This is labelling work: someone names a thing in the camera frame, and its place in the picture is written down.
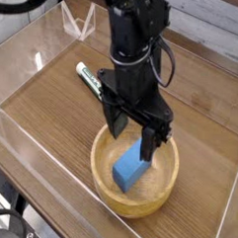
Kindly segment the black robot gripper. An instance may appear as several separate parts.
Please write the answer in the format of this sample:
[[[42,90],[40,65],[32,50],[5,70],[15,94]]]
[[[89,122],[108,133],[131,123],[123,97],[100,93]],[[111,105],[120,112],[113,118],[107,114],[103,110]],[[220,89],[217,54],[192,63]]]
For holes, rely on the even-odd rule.
[[[171,73],[166,83],[160,76],[161,50],[171,59]],[[113,138],[118,138],[124,131],[128,119],[140,124],[140,158],[149,162],[156,143],[166,142],[171,132],[173,111],[159,93],[159,87],[166,88],[172,82],[175,56],[165,40],[158,38],[147,46],[142,56],[121,60],[112,57],[112,61],[113,69],[98,71],[106,123]]]

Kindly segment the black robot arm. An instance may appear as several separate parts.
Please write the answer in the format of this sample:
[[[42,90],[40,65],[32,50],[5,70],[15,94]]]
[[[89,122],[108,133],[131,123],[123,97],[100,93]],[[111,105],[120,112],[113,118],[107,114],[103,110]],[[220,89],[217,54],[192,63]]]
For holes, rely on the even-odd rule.
[[[140,158],[149,161],[169,139],[173,111],[159,93],[169,86],[161,79],[161,53],[175,56],[163,39],[170,25],[167,0],[105,0],[110,18],[114,67],[100,69],[101,96],[106,122],[118,137],[129,119],[142,127]]]

